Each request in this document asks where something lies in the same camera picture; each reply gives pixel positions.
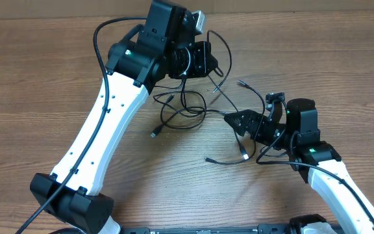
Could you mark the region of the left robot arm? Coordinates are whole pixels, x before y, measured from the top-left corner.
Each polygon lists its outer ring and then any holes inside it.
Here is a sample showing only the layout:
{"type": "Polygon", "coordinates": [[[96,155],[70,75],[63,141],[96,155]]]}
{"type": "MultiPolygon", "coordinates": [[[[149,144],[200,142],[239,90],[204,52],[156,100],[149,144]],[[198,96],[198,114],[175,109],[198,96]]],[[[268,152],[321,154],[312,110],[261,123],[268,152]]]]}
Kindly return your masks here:
{"type": "Polygon", "coordinates": [[[66,233],[119,233],[114,201],[101,193],[111,158],[134,115],[165,77],[206,77],[217,68],[203,12],[153,1],[148,15],[100,60],[103,82],[79,134],[49,174],[30,184],[40,211],[66,223],[66,233]]]}

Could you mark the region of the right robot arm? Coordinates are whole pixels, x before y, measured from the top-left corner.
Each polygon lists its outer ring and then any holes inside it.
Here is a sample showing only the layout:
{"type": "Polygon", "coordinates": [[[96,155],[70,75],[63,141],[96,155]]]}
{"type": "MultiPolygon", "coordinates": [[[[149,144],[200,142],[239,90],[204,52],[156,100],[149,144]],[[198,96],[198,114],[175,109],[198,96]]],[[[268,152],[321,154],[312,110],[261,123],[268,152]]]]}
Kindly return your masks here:
{"type": "Polygon", "coordinates": [[[321,196],[344,233],[374,233],[374,206],[351,179],[340,154],[320,139],[314,101],[268,103],[269,116],[242,110],[225,115],[224,120],[240,136],[249,133],[268,149],[286,150],[285,164],[321,196]]]}

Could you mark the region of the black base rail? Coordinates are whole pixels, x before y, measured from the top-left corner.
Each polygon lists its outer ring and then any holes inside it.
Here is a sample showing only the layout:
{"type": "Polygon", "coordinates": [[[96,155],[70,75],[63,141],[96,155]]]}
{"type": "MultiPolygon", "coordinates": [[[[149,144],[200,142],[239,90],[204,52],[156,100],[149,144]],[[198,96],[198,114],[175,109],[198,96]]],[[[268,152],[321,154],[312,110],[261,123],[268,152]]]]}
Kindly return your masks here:
{"type": "Polygon", "coordinates": [[[123,227],[122,234],[298,234],[289,224],[259,224],[248,227],[148,228],[123,227]]]}

